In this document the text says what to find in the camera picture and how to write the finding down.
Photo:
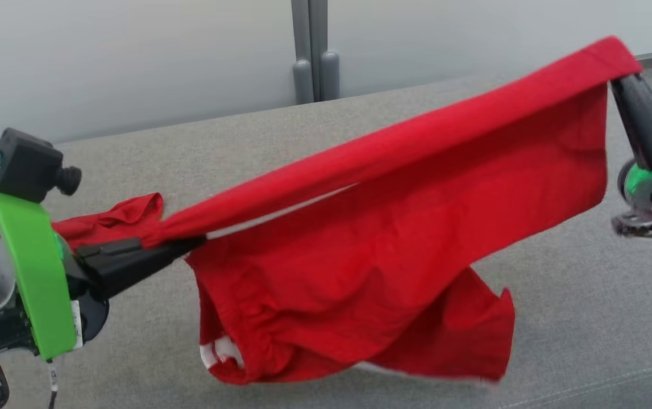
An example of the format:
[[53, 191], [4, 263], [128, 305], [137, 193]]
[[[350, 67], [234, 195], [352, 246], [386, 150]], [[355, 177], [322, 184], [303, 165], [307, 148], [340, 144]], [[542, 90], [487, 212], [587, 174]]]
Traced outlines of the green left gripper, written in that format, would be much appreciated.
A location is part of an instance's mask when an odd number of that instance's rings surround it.
[[[40, 358], [53, 360], [82, 347], [64, 271], [64, 246], [44, 207], [0, 193], [0, 236]], [[87, 244], [76, 249], [76, 256], [84, 260], [94, 297], [109, 300], [204, 243], [205, 236], [195, 236], [144, 248], [133, 237]]]

